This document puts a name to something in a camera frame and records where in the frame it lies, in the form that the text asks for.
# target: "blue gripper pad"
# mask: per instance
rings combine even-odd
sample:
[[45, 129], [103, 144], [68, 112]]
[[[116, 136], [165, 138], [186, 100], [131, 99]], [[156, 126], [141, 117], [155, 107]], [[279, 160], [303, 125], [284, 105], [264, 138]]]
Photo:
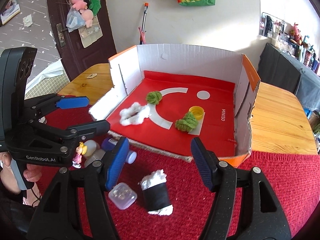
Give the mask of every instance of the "blue gripper pad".
[[125, 138], [122, 142], [119, 141], [112, 150], [111, 155], [113, 155], [113, 160], [109, 169], [107, 170], [108, 174], [106, 174], [107, 181], [105, 184], [105, 187], [108, 191], [112, 190], [112, 188], [117, 184], [128, 152], [129, 140], [127, 138]]
[[208, 154], [208, 152], [199, 138], [193, 138], [191, 140], [191, 153], [196, 162], [203, 184], [211, 190], [213, 188], [212, 170], [204, 158], [204, 154]]
[[87, 97], [75, 97], [75, 98], [61, 98], [60, 101], [56, 103], [56, 107], [61, 109], [70, 109], [85, 107], [89, 104], [89, 99]]

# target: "cable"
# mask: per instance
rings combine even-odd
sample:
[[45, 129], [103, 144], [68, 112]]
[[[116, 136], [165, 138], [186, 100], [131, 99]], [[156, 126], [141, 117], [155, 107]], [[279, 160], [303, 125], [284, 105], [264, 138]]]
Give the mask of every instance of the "cable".
[[34, 207], [33, 205], [34, 205], [34, 203], [36, 203], [37, 201], [40, 201], [41, 200], [41, 194], [40, 194], [40, 192], [39, 192], [39, 197], [35, 194], [35, 192], [33, 191], [33, 188], [31, 188], [31, 191], [32, 191], [32, 193], [33, 193], [33, 195], [37, 198], [33, 203], [32, 203], [32, 207]]
[[33, 188], [31, 188], [31, 191], [32, 191], [32, 193], [33, 193], [33, 195], [35, 195], [35, 197], [37, 198], [37, 200], [41, 200], [36, 194], [35, 194], [35, 192], [33, 191]]

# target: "camera lens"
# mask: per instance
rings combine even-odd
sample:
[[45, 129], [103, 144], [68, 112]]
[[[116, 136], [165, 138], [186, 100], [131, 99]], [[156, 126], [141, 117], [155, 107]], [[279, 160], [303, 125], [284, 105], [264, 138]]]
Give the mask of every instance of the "camera lens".
[[27, 63], [27, 67], [26, 67], [26, 75], [28, 74], [30, 68], [31, 68], [31, 59], [28, 59], [28, 63]]
[[23, 64], [22, 64], [22, 67], [20, 69], [20, 79], [23, 77], [25, 69], [26, 69], [26, 62], [24, 61]]

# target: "plastic bag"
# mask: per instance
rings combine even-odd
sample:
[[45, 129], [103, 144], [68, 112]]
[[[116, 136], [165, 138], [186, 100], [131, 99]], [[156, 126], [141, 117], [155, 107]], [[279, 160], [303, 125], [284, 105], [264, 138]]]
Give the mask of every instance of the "plastic bag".
[[68, 31], [72, 32], [82, 26], [85, 26], [85, 21], [82, 18], [81, 14], [74, 8], [70, 8], [70, 11], [67, 15], [66, 26], [68, 27]]

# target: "white cotton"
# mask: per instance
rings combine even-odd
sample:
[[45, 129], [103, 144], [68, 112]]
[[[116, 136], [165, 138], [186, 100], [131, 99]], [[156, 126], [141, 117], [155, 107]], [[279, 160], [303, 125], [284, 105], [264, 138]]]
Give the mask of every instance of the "white cotton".
[[150, 215], [170, 216], [173, 212], [173, 206], [167, 206], [159, 210], [148, 211]]
[[163, 170], [154, 171], [150, 175], [143, 177], [142, 181], [140, 182], [141, 189], [145, 190], [155, 185], [167, 182], [166, 177], [167, 177], [167, 174], [165, 174]]
[[129, 108], [120, 111], [120, 124], [123, 126], [129, 124], [142, 124], [145, 118], [150, 116], [150, 107], [148, 105], [141, 106], [138, 102], [134, 102]]

